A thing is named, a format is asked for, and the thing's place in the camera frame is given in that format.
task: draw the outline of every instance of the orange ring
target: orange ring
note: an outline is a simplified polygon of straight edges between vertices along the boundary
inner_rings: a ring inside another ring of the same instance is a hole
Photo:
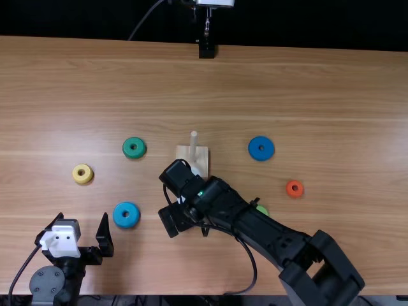
[[[305,188],[298,180],[291,180],[286,184],[286,193],[292,198],[299,198],[302,196]]]

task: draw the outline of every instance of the black background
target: black background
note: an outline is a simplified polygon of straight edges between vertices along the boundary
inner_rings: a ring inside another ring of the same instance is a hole
[[[408,50],[408,0],[235,0],[216,43]],[[156,0],[0,0],[0,34],[125,40]],[[190,8],[160,4],[134,40],[193,42]]]

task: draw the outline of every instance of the wooden base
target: wooden base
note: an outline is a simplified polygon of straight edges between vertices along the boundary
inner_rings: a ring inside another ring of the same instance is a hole
[[[196,147],[195,162],[189,158],[190,146],[178,145],[176,148],[176,158],[182,158],[189,162],[191,167],[196,167],[200,171],[203,179],[208,178],[208,147]]]

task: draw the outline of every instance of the colored ring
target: colored ring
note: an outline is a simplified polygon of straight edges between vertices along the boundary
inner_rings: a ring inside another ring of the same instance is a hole
[[[88,183],[94,176],[94,172],[87,164],[79,164],[72,170],[72,177],[78,184]]]
[[[286,193],[292,198],[299,198],[305,192],[303,184],[298,180],[291,180],[286,184]]]
[[[131,137],[123,143],[122,151],[127,158],[138,159],[145,155],[146,144],[139,137]]]
[[[256,207],[257,210],[259,210],[262,214],[267,215],[269,217],[269,212],[266,209],[266,207],[259,205]]]
[[[113,210],[113,221],[120,228],[132,228],[140,219],[140,211],[131,202],[119,203]]]
[[[258,136],[249,142],[248,151],[256,161],[267,161],[275,153],[275,146],[269,138]]]

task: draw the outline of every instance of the yellow ring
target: yellow ring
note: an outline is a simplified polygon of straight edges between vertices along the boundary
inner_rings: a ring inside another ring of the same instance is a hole
[[[87,164],[79,164],[74,168],[74,170],[72,170],[72,177],[78,184],[88,183],[93,176],[94,172]]]

